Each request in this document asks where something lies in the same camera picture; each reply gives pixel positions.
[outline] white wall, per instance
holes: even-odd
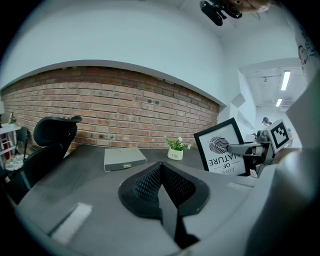
[[[258,107],[256,111],[256,120],[255,120],[255,133],[257,133],[258,130],[262,130],[264,128],[264,125],[262,124],[262,120],[264,117],[267,117],[270,122],[274,123],[275,121],[279,119],[283,119],[286,128],[291,128],[291,132],[293,135],[293,147],[302,147],[302,144],[300,142],[299,136],[289,120],[287,114],[283,111],[280,111],[279,107]]]
[[[226,103],[220,41],[174,7],[99,0],[61,7],[16,38],[0,67],[0,88],[30,74],[70,65],[131,69]]]
[[[238,71],[238,85],[240,93],[219,114],[218,122],[234,118],[237,122],[242,138],[254,132],[257,105],[244,75]]]

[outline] framed print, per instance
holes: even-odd
[[[195,133],[194,138],[206,171],[224,175],[250,175],[246,159],[227,151],[228,145],[244,143],[234,118]]]

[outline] red brick wall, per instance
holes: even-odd
[[[196,146],[193,134],[215,125],[219,113],[218,104],[185,87],[107,67],[39,73],[1,95],[2,120],[12,112],[31,133],[41,118],[81,116],[72,149],[78,144],[166,148],[164,136],[181,136]]]

